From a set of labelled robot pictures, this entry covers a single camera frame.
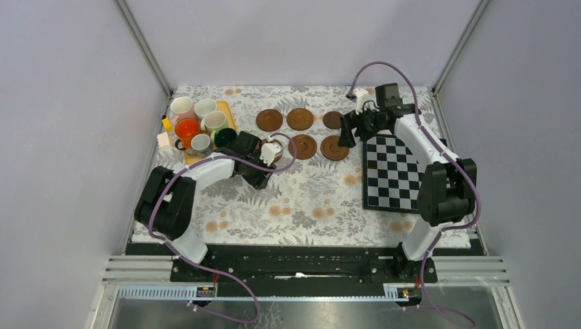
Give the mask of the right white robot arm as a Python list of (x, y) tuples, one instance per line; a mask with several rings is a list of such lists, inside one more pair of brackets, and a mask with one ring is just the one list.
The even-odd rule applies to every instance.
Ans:
[(340, 119), (339, 146), (352, 148), (357, 138), (367, 141), (388, 130), (411, 151), (423, 172), (417, 198), (421, 220), (401, 244), (404, 257), (393, 263), (394, 276), (410, 282), (420, 273), (418, 261), (431, 254), (442, 233), (459, 229), (460, 221), (476, 209), (475, 163), (444, 146), (417, 103), (403, 102), (396, 83), (376, 87), (373, 95), (352, 87), (346, 96), (355, 108)]

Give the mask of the dark brown coaster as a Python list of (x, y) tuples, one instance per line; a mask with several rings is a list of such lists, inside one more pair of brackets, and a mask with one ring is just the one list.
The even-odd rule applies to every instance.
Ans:
[(331, 130), (341, 129), (341, 118), (343, 115), (338, 111), (329, 111), (323, 115), (322, 122), (324, 126)]

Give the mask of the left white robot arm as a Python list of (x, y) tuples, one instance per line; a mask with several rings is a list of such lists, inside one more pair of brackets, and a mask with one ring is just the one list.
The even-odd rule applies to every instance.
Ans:
[(240, 132), (234, 141), (189, 167), (155, 167), (137, 202), (134, 218), (155, 238), (170, 242), (181, 257), (189, 259), (186, 273), (203, 282), (212, 275), (213, 265), (205, 258), (207, 245), (190, 228), (195, 195), (236, 176), (255, 189), (265, 188), (276, 168), (275, 159), (282, 154), (282, 146), (273, 138), (262, 141)]

